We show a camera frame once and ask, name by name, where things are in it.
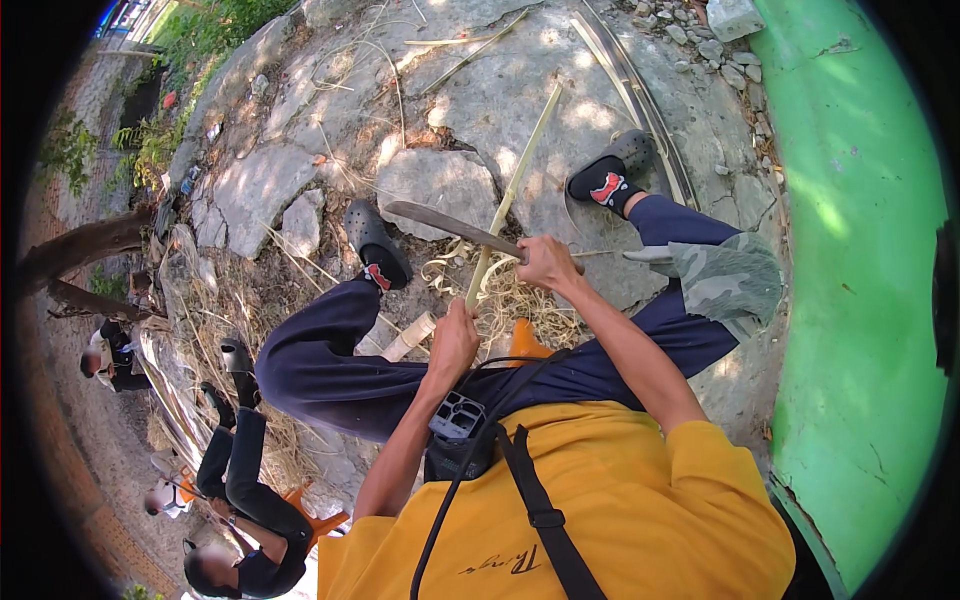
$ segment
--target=green wall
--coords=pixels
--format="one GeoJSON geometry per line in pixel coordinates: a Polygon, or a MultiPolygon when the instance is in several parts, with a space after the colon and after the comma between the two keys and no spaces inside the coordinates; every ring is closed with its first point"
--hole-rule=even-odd
{"type": "Polygon", "coordinates": [[[930,284],[947,218],[930,131],[852,2],[756,0],[791,197],[793,306],[771,444],[849,592],[897,533],[939,430],[930,284]],[[843,41],[843,35],[849,43],[843,41]],[[831,53],[835,44],[849,52],[831,53]]]}

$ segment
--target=black cable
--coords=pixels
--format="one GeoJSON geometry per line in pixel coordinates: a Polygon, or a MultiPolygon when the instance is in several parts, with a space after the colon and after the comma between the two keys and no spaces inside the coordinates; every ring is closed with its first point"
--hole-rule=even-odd
{"type": "Polygon", "coordinates": [[[539,375],[543,369],[546,368],[550,363],[556,362],[570,353],[569,349],[559,350],[547,358],[535,358],[532,356],[503,356],[500,358],[492,358],[490,360],[480,363],[476,369],[470,372],[469,375],[464,379],[463,383],[457,386],[458,390],[462,390],[464,386],[470,381],[470,379],[478,372],[481,368],[489,365],[490,363],[505,361],[505,360],[526,360],[526,361],[540,361],[540,364],[537,365],[537,368],[534,369],[530,376],[524,379],[513,392],[508,396],[501,398],[494,406],[490,409],[487,418],[484,420],[483,424],[480,425],[480,429],[477,430],[476,436],[470,442],[470,446],[467,450],[467,456],[464,457],[464,460],[460,463],[460,466],[457,468],[457,473],[453,476],[453,480],[450,481],[450,487],[446,491],[444,496],[444,501],[440,505],[440,510],[437,511],[436,518],[433,519],[433,527],[430,528],[430,535],[426,538],[426,543],[423,545],[423,551],[420,552],[420,560],[417,562],[417,570],[414,571],[413,581],[410,582],[410,598],[411,600],[418,600],[420,596],[420,580],[423,579],[423,572],[426,570],[427,561],[430,560],[430,553],[433,551],[434,544],[437,543],[437,536],[440,534],[440,528],[444,524],[444,518],[446,518],[446,513],[450,509],[450,504],[453,502],[453,496],[457,493],[457,489],[460,487],[460,482],[464,479],[464,474],[467,472],[467,465],[469,465],[470,459],[473,458],[473,453],[476,452],[477,445],[479,444],[481,438],[487,428],[491,423],[497,422],[497,415],[501,407],[513,400],[517,394],[531,381],[534,377],[539,375]]]}

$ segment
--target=shoulder strap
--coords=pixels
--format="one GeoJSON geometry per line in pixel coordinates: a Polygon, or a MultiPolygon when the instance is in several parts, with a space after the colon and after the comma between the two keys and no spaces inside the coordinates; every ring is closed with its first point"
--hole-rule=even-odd
{"type": "Polygon", "coordinates": [[[563,511],[553,508],[550,496],[537,478],[534,461],[527,451],[526,428],[523,425],[516,427],[514,442],[511,444],[503,425],[496,423],[494,427],[503,449],[503,458],[514,476],[523,505],[527,507],[527,518],[530,519],[530,525],[537,529],[537,535],[550,557],[550,563],[560,579],[566,597],[570,600],[606,600],[607,596],[593,579],[593,573],[573,545],[570,536],[566,534],[563,511]]]}

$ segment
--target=hand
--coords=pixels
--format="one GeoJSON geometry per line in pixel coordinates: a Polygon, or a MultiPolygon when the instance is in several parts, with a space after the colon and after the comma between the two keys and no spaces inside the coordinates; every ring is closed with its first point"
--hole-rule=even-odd
{"type": "Polygon", "coordinates": [[[580,275],[570,257],[570,248],[549,235],[528,237],[516,242],[526,249],[527,264],[516,264],[516,278],[545,290],[562,290],[576,281],[580,275]]]}
{"type": "Polygon", "coordinates": [[[233,509],[223,498],[210,498],[210,508],[222,518],[230,518],[233,515],[233,509]]]}
{"type": "Polygon", "coordinates": [[[437,320],[430,349],[427,375],[447,386],[447,390],[469,369],[480,348],[480,336],[473,326],[476,312],[467,310],[463,298],[455,298],[446,309],[446,316],[437,320]]]}

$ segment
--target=camouflage cloth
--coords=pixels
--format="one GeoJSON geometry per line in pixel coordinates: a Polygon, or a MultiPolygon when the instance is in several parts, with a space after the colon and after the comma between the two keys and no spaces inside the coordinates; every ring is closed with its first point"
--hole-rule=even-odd
{"type": "Polygon", "coordinates": [[[670,242],[623,255],[678,278],[687,314],[719,321],[741,343],[770,323],[783,291],[777,258],[752,232],[719,246],[670,242]]]}

